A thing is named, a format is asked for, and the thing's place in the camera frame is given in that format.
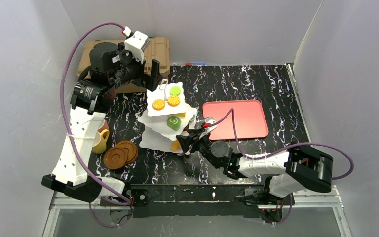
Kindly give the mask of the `orange biscuit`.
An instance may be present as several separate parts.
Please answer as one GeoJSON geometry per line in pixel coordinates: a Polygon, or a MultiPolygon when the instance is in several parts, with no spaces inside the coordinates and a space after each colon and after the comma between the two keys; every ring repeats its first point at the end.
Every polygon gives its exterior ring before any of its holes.
{"type": "Polygon", "coordinates": [[[180,148],[180,143],[178,140],[172,142],[172,144],[170,146],[170,150],[177,151],[179,148],[180,148]]]}

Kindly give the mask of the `green roll cake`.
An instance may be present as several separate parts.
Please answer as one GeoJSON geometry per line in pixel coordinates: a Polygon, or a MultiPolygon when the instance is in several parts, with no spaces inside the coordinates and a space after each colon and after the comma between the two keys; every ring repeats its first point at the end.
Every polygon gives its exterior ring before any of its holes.
{"type": "Polygon", "coordinates": [[[167,119],[167,126],[174,131],[178,131],[181,127],[181,119],[178,116],[169,116],[167,119]]]}

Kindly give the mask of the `round orange waffle cookie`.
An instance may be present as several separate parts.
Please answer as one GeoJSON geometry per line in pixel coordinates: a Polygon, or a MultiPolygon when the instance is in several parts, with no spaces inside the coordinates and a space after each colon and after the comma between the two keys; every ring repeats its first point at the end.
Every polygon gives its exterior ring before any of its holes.
{"type": "Polygon", "coordinates": [[[165,108],[166,102],[163,99],[156,99],[152,103],[154,110],[160,111],[165,108]]]}

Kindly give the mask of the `green round macaron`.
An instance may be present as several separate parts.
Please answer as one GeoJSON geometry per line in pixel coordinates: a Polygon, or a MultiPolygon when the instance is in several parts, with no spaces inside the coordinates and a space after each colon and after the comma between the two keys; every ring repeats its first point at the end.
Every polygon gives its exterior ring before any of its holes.
{"type": "Polygon", "coordinates": [[[179,96],[181,94],[181,87],[180,86],[172,86],[169,89],[170,95],[177,95],[179,96]]]}

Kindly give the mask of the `yellow cake slice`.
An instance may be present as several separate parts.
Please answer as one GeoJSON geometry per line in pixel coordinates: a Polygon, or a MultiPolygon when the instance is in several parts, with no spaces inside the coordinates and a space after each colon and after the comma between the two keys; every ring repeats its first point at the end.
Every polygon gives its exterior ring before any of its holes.
{"type": "Polygon", "coordinates": [[[180,117],[185,117],[186,116],[186,113],[185,112],[183,112],[183,113],[177,113],[177,114],[175,114],[176,116],[180,116],[180,117]]]}

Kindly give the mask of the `white three-tier cake stand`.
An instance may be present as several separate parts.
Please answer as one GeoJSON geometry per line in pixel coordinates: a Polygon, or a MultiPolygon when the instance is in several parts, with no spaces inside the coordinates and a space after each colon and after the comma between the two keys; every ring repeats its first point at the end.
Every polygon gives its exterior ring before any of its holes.
{"type": "Polygon", "coordinates": [[[146,92],[147,108],[137,121],[144,125],[140,148],[188,155],[176,136],[193,129],[198,109],[185,102],[183,83],[163,79],[157,89],[146,92]]]}

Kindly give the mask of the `tan plastic tool case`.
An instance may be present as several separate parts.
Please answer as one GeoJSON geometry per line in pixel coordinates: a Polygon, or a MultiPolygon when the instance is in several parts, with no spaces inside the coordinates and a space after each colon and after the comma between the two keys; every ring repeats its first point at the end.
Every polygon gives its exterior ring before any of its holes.
{"type": "MultiPolygon", "coordinates": [[[[167,79],[170,73],[170,45],[169,39],[166,37],[150,37],[150,43],[144,50],[144,73],[149,76],[152,74],[152,61],[157,60],[159,62],[159,73],[157,74],[156,82],[154,83],[154,89],[161,85],[162,80],[167,79]]],[[[95,41],[87,41],[84,43],[84,49],[77,69],[77,75],[79,76],[88,66],[90,66],[90,52],[98,44],[101,43],[123,43],[123,39],[109,40],[101,39],[95,41]]],[[[139,93],[146,92],[147,89],[137,81],[133,81],[127,85],[124,85],[116,89],[117,94],[121,93],[139,93]]]]}

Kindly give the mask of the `pink serving tray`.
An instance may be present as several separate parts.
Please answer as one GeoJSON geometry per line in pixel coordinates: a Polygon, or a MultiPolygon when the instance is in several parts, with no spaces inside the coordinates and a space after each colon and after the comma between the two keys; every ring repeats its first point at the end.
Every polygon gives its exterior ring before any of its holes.
{"type": "Polygon", "coordinates": [[[269,129],[262,104],[258,100],[231,100],[206,102],[202,106],[203,116],[222,119],[234,109],[235,128],[238,139],[265,138],[269,129]]]}

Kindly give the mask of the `stack of brown wooden coasters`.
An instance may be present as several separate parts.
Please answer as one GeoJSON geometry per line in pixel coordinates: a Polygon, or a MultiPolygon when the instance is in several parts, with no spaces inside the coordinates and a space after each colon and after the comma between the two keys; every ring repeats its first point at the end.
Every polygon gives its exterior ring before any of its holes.
{"type": "Polygon", "coordinates": [[[106,168],[117,170],[125,165],[132,164],[138,157],[138,147],[131,141],[121,141],[116,146],[108,149],[103,156],[106,168]]]}

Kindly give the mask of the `yellow mug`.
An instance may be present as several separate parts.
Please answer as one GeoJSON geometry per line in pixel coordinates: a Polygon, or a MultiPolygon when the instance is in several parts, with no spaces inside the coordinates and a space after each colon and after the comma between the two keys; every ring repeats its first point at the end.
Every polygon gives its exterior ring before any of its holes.
{"type": "Polygon", "coordinates": [[[97,132],[93,142],[92,152],[96,154],[101,154],[107,149],[107,140],[109,137],[109,130],[104,129],[101,132],[97,132]]]}

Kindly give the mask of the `pink mug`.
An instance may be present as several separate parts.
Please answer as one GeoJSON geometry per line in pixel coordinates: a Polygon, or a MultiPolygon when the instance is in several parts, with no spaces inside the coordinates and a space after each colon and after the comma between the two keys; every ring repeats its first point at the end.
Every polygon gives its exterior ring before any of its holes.
{"type": "Polygon", "coordinates": [[[99,128],[98,128],[98,132],[101,133],[101,132],[104,131],[104,130],[109,130],[109,126],[108,126],[108,123],[107,123],[106,120],[103,120],[103,121],[102,121],[101,125],[100,125],[99,128]]]}

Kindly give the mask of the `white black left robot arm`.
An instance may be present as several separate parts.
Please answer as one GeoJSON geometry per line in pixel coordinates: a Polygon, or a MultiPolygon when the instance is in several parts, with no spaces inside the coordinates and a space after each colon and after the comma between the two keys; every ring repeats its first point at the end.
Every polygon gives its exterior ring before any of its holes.
{"type": "Polygon", "coordinates": [[[129,205],[130,200],[123,195],[125,183],[117,178],[95,176],[88,161],[116,90],[132,83],[154,91],[162,80],[160,62],[153,59],[147,74],[145,60],[139,59],[138,53],[123,43],[111,42],[94,45],[88,58],[90,64],[74,86],[70,111],[62,112],[67,134],[58,162],[41,183],[84,202],[116,196],[120,198],[119,205],[129,205]]]}

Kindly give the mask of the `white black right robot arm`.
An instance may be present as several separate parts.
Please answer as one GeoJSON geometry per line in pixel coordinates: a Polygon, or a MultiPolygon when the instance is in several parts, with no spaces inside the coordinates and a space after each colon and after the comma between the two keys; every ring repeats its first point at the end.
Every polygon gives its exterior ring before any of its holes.
{"type": "Polygon", "coordinates": [[[243,155],[224,141],[210,141],[202,129],[190,129],[187,136],[176,139],[184,152],[198,151],[231,179],[268,174],[264,192],[275,198],[300,190],[328,193],[332,189],[333,158],[310,145],[294,144],[275,154],[243,155]]]}

